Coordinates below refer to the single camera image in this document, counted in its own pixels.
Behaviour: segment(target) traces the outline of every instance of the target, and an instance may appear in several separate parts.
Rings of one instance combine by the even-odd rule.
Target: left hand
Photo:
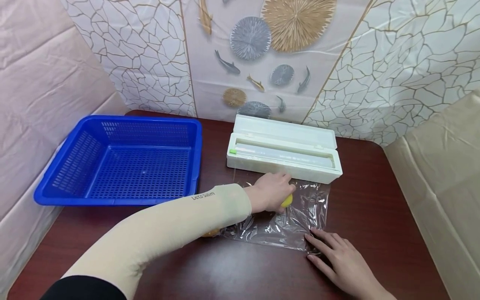
[[[244,188],[252,204],[252,213],[270,211],[284,213],[285,208],[280,205],[292,194],[296,187],[289,184],[290,174],[279,172],[261,176],[253,186]]]

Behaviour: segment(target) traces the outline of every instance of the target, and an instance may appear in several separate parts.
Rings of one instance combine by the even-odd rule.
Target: beige arm sleeve
[[[172,252],[216,228],[243,221],[252,206],[237,184],[144,209],[101,237],[63,277],[103,279],[133,299],[143,270],[153,259]]]

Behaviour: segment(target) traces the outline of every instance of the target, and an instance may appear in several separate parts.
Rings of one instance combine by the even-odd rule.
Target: gold fish decal
[[[258,81],[255,81],[253,80],[252,77],[250,77],[250,74],[248,74],[248,77],[247,77],[248,80],[250,80],[259,90],[261,90],[262,92],[265,91],[265,88],[264,86],[262,85],[262,82],[258,82]]]
[[[206,0],[200,0],[200,23],[204,28],[204,31],[211,35],[212,34],[212,20],[213,15],[208,14]]]

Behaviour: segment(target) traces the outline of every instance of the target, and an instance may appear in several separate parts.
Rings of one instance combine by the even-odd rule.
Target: white plastic wrap dispenser
[[[331,183],[342,175],[333,130],[237,115],[227,167]]]

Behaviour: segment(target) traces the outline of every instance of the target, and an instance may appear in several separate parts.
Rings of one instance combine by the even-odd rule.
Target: gray fish decal
[[[240,74],[240,70],[237,67],[235,67],[235,64],[233,62],[232,63],[226,62],[220,57],[220,53],[218,53],[218,50],[215,50],[215,54],[216,54],[216,58],[218,58],[218,61],[222,64],[222,66],[225,67],[225,69],[227,69],[227,71],[234,74]]]
[[[300,94],[307,88],[308,81],[310,81],[310,70],[307,67],[307,77],[305,77],[305,80],[299,84],[299,89],[297,90],[297,94]]]
[[[280,113],[283,113],[285,111],[285,108],[287,108],[285,106],[285,101],[279,96],[277,96],[277,98],[280,99],[280,106],[278,107],[278,109],[280,110]]]

